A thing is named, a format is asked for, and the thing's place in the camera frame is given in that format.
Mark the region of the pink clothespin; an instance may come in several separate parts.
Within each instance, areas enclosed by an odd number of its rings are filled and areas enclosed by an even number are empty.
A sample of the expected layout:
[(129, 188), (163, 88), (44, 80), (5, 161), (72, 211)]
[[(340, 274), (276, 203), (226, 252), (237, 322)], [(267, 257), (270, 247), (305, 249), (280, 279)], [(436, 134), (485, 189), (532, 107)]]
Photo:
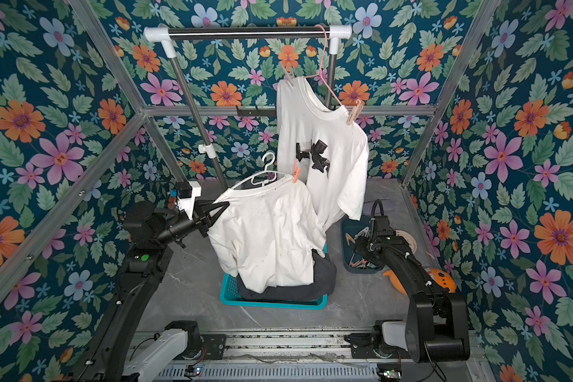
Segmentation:
[(292, 171), (292, 182), (293, 183), (297, 183), (299, 180), (299, 177), (302, 173), (302, 167), (300, 166), (298, 161), (294, 162), (294, 167), (293, 167), (293, 171)]

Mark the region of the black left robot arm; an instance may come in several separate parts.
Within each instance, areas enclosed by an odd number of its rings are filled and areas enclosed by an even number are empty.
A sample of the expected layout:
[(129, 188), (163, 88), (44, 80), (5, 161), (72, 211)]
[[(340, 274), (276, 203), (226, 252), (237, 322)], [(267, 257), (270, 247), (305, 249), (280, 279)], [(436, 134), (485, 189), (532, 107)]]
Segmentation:
[(116, 275), (116, 292), (92, 340), (84, 347), (69, 377), (72, 381), (141, 381), (143, 374), (125, 374), (127, 349), (144, 310), (172, 261), (173, 242), (198, 231), (204, 237), (228, 202), (194, 204), (194, 216), (139, 202), (127, 211), (124, 228), (132, 244)]

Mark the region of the white plastic hanger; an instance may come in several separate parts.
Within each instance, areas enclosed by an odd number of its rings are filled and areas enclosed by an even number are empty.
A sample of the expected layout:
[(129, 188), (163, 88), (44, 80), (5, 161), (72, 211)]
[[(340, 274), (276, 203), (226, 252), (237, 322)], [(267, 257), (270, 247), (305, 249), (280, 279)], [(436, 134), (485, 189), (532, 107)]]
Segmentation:
[(267, 151), (263, 157), (262, 162), (264, 163), (264, 168), (261, 171), (258, 171), (243, 180), (237, 182), (235, 185), (231, 187), (231, 189), (239, 189), (249, 184), (250, 186), (267, 186), (271, 182), (277, 181), (280, 176), (284, 176), (285, 173), (279, 172), (273, 169), (273, 165), (275, 164), (276, 155), (273, 151)]

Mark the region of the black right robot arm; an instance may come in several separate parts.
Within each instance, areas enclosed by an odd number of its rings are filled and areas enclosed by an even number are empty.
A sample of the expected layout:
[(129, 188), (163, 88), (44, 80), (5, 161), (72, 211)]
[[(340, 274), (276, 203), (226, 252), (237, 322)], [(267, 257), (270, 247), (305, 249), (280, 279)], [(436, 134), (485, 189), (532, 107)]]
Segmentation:
[(378, 352), (401, 348), (416, 363), (470, 358), (466, 299), (450, 292), (447, 282), (429, 275), (407, 240), (391, 226), (381, 201), (372, 205), (369, 233), (355, 238), (350, 248), (371, 264), (393, 272), (409, 300), (405, 321), (376, 325), (374, 348)]

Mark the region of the plain white t-shirt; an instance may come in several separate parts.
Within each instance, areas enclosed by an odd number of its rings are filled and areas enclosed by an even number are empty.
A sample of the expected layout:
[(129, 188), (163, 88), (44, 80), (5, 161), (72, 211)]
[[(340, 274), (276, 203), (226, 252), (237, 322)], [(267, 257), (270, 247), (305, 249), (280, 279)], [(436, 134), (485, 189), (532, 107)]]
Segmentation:
[(322, 251), (326, 231), (301, 181), (286, 175), (254, 189), (228, 189), (229, 202), (208, 232), (221, 269), (250, 291), (298, 287), (314, 281), (312, 251)]

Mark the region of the pink wire hanger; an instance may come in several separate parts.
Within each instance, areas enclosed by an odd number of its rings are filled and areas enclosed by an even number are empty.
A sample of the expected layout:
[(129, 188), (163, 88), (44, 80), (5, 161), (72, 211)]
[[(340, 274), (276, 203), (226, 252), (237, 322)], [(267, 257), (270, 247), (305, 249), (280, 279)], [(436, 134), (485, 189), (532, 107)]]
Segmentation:
[(320, 54), (318, 71), (315, 74), (307, 76), (307, 78), (321, 81), (325, 86), (326, 95), (324, 104), (327, 108), (330, 108), (333, 100), (339, 105), (342, 104), (334, 92), (337, 54), (341, 41), (351, 37), (352, 29), (344, 25), (324, 26), (323, 24), (317, 24), (315, 28), (322, 32), (323, 48)]

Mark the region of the white printed t-shirt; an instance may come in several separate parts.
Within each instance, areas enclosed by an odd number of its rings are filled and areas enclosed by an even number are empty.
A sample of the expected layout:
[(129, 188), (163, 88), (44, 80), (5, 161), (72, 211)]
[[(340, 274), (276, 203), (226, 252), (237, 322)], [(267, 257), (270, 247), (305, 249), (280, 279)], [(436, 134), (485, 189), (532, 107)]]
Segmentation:
[(344, 216), (361, 219), (369, 146), (366, 133), (349, 110), (327, 108), (304, 77), (277, 85), (277, 169), (302, 169), (299, 180), (310, 192), (324, 229)]

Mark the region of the beige clothespin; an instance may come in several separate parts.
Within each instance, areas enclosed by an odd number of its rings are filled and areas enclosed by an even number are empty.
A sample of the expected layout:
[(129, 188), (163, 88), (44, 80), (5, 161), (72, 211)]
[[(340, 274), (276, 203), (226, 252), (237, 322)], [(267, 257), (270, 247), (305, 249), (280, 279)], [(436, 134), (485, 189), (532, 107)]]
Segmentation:
[(364, 101), (363, 100), (357, 100), (355, 105), (350, 109), (350, 114), (349, 114), (349, 118), (347, 121), (347, 124), (349, 126), (353, 125), (353, 123), (356, 121), (356, 119), (361, 114), (363, 108), (364, 108)]

